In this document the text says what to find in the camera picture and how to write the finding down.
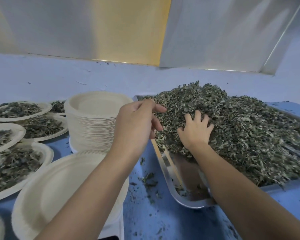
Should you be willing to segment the person's left forearm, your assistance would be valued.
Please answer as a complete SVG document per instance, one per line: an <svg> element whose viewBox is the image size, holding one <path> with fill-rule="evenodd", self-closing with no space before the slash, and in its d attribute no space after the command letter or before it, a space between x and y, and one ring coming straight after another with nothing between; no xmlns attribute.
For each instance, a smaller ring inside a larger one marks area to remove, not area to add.
<svg viewBox="0 0 300 240"><path fill-rule="evenodd" d="M140 154L111 150L35 240L98 238Z"/></svg>

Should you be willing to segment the person's right hand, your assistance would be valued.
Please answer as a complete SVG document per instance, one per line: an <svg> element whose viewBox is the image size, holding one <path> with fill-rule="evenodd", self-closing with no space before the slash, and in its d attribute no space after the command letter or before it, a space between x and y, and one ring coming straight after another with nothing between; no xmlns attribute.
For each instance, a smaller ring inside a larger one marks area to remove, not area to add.
<svg viewBox="0 0 300 240"><path fill-rule="evenodd" d="M194 151L201 146L208 145L209 138L212 132L207 131L209 117L205 114L201 123L195 123L190 114L185 114L185 128L188 132L188 139L181 140L183 146L189 151Z"/></svg>

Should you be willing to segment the person's left hand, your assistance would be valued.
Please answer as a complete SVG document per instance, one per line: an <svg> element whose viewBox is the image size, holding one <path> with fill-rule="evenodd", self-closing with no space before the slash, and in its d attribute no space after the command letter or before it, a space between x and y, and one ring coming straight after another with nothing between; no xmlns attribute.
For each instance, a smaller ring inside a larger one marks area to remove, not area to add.
<svg viewBox="0 0 300 240"><path fill-rule="evenodd" d="M116 117L114 139L107 157L115 161L137 161L143 153L149 136L140 115L142 101L122 106Z"/></svg>

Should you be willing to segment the person's right forearm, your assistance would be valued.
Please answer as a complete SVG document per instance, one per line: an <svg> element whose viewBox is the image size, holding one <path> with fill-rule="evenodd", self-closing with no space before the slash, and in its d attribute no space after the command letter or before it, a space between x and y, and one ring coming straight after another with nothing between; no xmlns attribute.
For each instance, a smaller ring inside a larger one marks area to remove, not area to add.
<svg viewBox="0 0 300 240"><path fill-rule="evenodd" d="M300 220L208 144L195 143L188 149L203 170L213 198L243 240L300 240Z"/></svg>

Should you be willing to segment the large empty white paper plate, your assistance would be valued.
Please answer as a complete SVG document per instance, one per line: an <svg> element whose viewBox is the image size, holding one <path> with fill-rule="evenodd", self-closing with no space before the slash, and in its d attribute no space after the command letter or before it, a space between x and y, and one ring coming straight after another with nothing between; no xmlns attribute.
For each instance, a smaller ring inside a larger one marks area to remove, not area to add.
<svg viewBox="0 0 300 240"><path fill-rule="evenodd" d="M19 240L34 240L66 204L106 153L85 150L39 169L20 191L11 224Z"/></svg>

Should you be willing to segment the pile of dried green leaves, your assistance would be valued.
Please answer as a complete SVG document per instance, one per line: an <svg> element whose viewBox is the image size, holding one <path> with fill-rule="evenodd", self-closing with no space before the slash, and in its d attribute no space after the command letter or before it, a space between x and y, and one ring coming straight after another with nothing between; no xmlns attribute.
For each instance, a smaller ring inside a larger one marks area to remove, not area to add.
<svg viewBox="0 0 300 240"><path fill-rule="evenodd" d="M199 81L139 98L145 99L167 109L157 114L163 125L156 138L160 151L167 149L194 162L176 130L185 125L185 114L194 117L199 110L214 125L209 140L212 149L257 186L283 185L300 178L300 122L263 101L229 96L220 87L200 86Z"/></svg>

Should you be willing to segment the stack of white paper plates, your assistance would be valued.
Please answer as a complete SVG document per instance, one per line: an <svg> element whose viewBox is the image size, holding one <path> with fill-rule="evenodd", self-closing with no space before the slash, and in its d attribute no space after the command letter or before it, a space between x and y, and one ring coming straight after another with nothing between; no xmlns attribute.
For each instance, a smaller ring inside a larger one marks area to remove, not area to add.
<svg viewBox="0 0 300 240"><path fill-rule="evenodd" d="M108 152L114 137L116 117L132 98L107 91L72 96L64 103L71 145L76 151Z"/></svg>

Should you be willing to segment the scattered dried leaf crumbs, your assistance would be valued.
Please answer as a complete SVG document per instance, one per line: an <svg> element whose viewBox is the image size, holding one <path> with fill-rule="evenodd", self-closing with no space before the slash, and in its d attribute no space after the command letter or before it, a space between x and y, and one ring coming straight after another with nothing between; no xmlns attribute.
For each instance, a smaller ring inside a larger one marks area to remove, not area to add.
<svg viewBox="0 0 300 240"><path fill-rule="evenodd" d="M136 204L140 202L154 206L162 198L160 192L160 169L153 166L154 160L141 156L129 175L128 195Z"/></svg>

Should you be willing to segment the steel tray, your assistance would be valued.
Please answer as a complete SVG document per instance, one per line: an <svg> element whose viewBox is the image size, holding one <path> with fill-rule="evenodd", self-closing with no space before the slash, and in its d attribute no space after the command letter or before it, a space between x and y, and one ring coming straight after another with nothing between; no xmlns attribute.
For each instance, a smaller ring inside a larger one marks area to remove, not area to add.
<svg viewBox="0 0 300 240"><path fill-rule="evenodd" d="M270 102L268 105L300 122L300 104L283 101ZM210 194L206 178L196 163L188 162L179 154L171 154L167 149L161 152L154 139L151 140L151 143L170 194L176 202L190 209L216 205Z"/></svg>

